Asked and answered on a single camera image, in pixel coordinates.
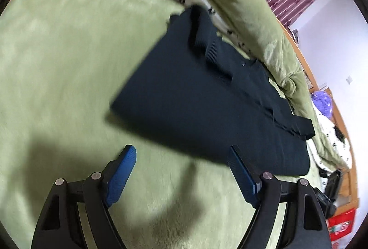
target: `red box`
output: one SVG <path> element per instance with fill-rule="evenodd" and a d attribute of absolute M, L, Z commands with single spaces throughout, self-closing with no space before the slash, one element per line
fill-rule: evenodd
<path fill-rule="evenodd" d="M 354 224 L 355 211 L 356 209 L 353 208 L 328 219 L 328 231 L 332 242 L 351 233 Z"/>

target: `wooden headboard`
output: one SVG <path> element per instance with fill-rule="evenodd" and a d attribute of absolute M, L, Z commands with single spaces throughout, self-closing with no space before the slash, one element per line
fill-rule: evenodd
<path fill-rule="evenodd" d="M 312 88 L 309 89 L 310 93 L 313 93 L 314 91 L 319 90 L 317 82 L 313 76 L 313 73 L 305 60 L 304 56 L 302 55 L 300 49 L 298 48 L 297 44 L 295 43 L 292 36 L 289 34 L 288 30 L 280 23 L 281 27 L 284 29 L 285 35 L 287 36 L 288 40 L 290 41 L 295 54 L 297 55 L 297 58 L 299 59 L 301 65 L 303 66 L 303 69 L 305 71 L 305 74 L 307 75 L 308 79 L 310 80 L 312 84 Z M 343 118 L 341 117 L 340 111 L 337 108 L 337 105 L 333 99 L 332 92 L 329 88 L 325 90 L 332 98 L 332 119 L 331 121 L 334 122 L 334 124 L 340 129 L 340 131 L 344 134 L 344 136 L 348 139 L 350 143 L 350 152 L 351 157 L 353 158 L 353 167 L 351 169 L 342 169 L 344 175 L 343 175 L 343 183 L 339 191 L 339 196 L 346 202 L 346 204 L 341 205 L 337 208 L 335 215 L 339 215 L 343 212 L 346 212 L 352 208 L 358 208 L 359 207 L 359 198 L 358 198 L 358 182 L 357 182 L 357 170 L 356 170 L 356 164 L 355 164 L 355 158 L 354 158 L 354 151 L 353 147 L 351 146 L 350 137 L 347 131 L 347 128 L 345 126 L 345 123 L 343 121 Z"/>

